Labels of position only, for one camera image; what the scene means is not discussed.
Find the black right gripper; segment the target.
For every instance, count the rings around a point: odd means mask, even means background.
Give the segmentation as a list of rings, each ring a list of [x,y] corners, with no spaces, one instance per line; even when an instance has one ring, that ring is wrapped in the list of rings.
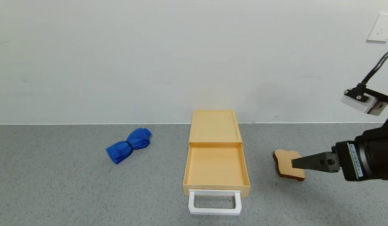
[[[338,173],[347,181],[388,180],[388,138],[336,143],[330,152],[291,160],[293,168]]]

